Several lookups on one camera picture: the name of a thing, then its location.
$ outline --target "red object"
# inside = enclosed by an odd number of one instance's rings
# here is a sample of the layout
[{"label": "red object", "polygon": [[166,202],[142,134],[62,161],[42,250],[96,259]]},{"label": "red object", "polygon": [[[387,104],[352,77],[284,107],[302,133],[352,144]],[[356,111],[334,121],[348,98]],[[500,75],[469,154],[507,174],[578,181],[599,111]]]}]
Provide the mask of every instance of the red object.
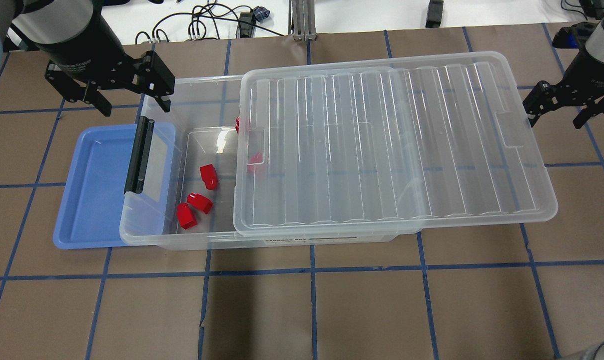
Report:
[{"label": "red object", "polygon": [[264,158],[262,157],[261,152],[256,153],[251,158],[249,158],[249,165],[246,166],[246,171],[249,174],[255,175],[255,169],[257,166],[264,162]]},{"label": "red object", "polygon": [[217,171],[215,171],[215,167],[213,164],[208,164],[204,166],[200,166],[199,173],[202,175],[202,181],[206,185],[206,188],[210,191],[214,191],[217,189]]},{"label": "red object", "polygon": [[186,199],[186,202],[189,203],[192,207],[196,208],[197,210],[200,210],[201,212],[207,215],[213,207],[213,202],[211,200],[209,200],[203,194],[198,193],[189,194],[188,198]]},{"label": "red object", "polygon": [[190,229],[197,225],[195,214],[193,214],[193,211],[185,202],[178,205],[178,221],[184,230]]}]

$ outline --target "black handle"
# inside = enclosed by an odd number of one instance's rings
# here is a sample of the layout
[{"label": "black handle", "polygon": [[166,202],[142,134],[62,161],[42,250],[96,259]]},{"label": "black handle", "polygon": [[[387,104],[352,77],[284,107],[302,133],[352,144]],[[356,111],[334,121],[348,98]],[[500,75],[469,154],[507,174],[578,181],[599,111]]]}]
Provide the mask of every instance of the black handle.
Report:
[{"label": "black handle", "polygon": [[146,166],[148,164],[148,155],[151,151],[151,139],[153,137],[153,126],[155,121],[140,116],[135,130],[135,141],[133,142],[133,151],[131,152],[131,162],[128,163],[128,174],[126,175],[126,184],[124,193],[134,192],[139,194],[144,189],[144,178],[146,177]]}]

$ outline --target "tiled floor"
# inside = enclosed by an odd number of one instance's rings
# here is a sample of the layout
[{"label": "tiled floor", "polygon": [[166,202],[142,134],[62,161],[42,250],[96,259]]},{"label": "tiled floor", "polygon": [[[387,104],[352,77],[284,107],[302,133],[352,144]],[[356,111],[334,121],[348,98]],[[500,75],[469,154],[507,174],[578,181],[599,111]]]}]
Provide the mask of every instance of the tiled floor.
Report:
[{"label": "tiled floor", "polygon": [[[178,77],[496,50],[521,96],[556,82],[564,24],[160,44]],[[127,47],[134,56],[147,45]],[[432,228],[389,243],[167,251],[59,250],[52,232],[77,135],[133,123],[61,102],[12,53],[0,71],[0,360],[551,359],[604,340],[604,116],[535,127],[560,210],[545,223]],[[232,104],[227,113],[236,112]]]}]

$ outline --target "transparent lid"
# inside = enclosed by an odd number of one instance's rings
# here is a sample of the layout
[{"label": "transparent lid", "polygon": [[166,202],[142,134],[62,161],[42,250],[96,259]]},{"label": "transparent lid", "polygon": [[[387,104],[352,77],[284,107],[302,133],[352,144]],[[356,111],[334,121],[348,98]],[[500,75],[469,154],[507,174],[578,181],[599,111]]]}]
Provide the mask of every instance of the transparent lid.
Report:
[{"label": "transparent lid", "polygon": [[243,235],[401,234],[557,212],[499,53],[254,70],[240,93]]}]

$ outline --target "clear plastic container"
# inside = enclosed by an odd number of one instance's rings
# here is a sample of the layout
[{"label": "clear plastic container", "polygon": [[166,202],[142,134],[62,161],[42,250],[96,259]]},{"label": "clear plastic container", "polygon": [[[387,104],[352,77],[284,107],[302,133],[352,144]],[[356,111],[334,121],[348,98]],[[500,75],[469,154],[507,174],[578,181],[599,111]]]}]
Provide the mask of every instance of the clear plastic container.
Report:
[{"label": "clear plastic container", "polygon": [[[171,250],[256,248],[263,246],[381,242],[393,235],[341,237],[244,236],[233,227],[233,196],[237,165],[235,119],[239,115],[242,76],[179,79],[171,97],[171,112],[163,112],[146,97],[142,116],[155,121],[142,192],[124,194],[119,224],[121,239],[130,246],[156,245]],[[208,191],[199,167],[213,164],[219,187]],[[195,192],[214,203],[206,215],[195,211],[198,224],[183,230],[176,207]]]},{"label": "clear plastic container", "polygon": [[397,235],[557,212],[496,52],[249,71],[240,109],[243,235]]}]

